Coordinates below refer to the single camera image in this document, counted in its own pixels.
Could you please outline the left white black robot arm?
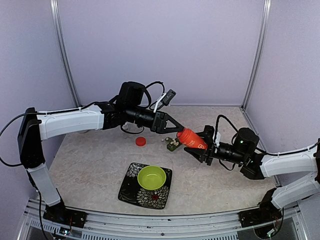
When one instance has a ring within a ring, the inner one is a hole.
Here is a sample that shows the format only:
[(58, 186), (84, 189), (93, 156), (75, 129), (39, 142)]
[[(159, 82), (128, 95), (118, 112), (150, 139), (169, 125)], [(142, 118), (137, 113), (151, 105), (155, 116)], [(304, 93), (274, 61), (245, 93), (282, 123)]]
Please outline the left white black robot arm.
[(54, 186), (46, 167), (42, 141), (70, 133), (89, 130), (108, 130), (133, 123), (139, 128), (157, 134), (177, 133), (184, 127), (169, 114), (160, 111), (175, 96), (173, 90), (163, 92), (154, 109), (148, 86), (138, 82), (124, 82), (119, 93), (110, 101), (95, 101), (86, 106), (58, 111), (36, 111), (28, 108), (18, 132), (20, 162), (31, 184), (38, 190), (50, 214), (63, 223), (70, 218), (70, 211)]

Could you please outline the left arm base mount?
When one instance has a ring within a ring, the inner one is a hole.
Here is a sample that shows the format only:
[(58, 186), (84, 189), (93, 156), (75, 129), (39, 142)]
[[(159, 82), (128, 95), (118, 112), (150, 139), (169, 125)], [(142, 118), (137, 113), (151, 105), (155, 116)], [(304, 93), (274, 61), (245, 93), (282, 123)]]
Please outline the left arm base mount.
[(87, 213), (69, 208), (58, 210), (46, 209), (43, 218), (54, 223), (83, 229), (87, 219)]

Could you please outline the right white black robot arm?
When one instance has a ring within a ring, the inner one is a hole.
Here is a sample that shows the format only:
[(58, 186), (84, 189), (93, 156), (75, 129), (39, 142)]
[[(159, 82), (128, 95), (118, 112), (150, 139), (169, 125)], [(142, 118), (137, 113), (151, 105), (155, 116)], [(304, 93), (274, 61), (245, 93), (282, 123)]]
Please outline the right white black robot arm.
[(276, 209), (308, 198), (320, 192), (320, 147), (318, 144), (293, 152), (257, 153), (259, 137), (247, 127), (240, 128), (232, 144), (220, 141), (220, 133), (207, 125), (199, 133), (189, 128), (177, 133), (184, 150), (201, 163), (211, 165), (213, 159), (230, 162), (240, 167), (240, 172), (250, 180), (263, 180), (277, 175), (306, 172), (300, 179), (279, 188), (269, 190), (256, 218), (266, 222)]

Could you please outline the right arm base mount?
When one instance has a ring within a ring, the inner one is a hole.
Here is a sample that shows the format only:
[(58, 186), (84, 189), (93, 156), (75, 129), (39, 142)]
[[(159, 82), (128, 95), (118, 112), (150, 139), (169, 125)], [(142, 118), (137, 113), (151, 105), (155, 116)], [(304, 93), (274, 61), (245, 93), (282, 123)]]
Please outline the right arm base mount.
[(244, 210), (238, 213), (242, 228), (260, 225), (281, 219), (282, 211), (271, 205), (260, 205), (258, 208)]

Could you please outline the green pill organizer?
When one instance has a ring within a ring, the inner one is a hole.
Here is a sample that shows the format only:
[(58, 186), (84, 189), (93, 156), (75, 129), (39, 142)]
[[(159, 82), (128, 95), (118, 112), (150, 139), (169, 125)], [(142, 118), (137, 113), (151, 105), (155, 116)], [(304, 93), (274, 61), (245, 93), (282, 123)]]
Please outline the green pill organizer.
[(179, 141), (177, 137), (176, 138), (166, 137), (165, 141), (167, 142), (166, 148), (170, 152), (175, 151), (177, 148), (179, 148), (182, 145), (182, 143)]

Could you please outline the red bottle cap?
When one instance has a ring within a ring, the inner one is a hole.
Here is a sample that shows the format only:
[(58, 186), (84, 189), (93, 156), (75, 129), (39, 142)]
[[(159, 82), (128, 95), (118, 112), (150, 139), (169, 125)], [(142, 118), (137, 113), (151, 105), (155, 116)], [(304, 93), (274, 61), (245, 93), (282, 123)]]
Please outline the red bottle cap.
[(147, 144), (147, 140), (144, 137), (140, 136), (135, 139), (135, 144), (139, 147), (143, 147)]

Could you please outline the red pill bottle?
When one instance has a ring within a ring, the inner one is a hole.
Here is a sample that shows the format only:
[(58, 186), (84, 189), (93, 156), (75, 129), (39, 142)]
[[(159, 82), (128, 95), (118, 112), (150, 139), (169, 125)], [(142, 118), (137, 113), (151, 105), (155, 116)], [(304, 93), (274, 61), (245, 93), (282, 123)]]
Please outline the red pill bottle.
[(205, 141), (189, 128), (184, 128), (182, 131), (178, 132), (176, 137), (180, 143), (188, 148), (202, 150), (206, 150), (208, 148), (208, 145), (205, 143)]

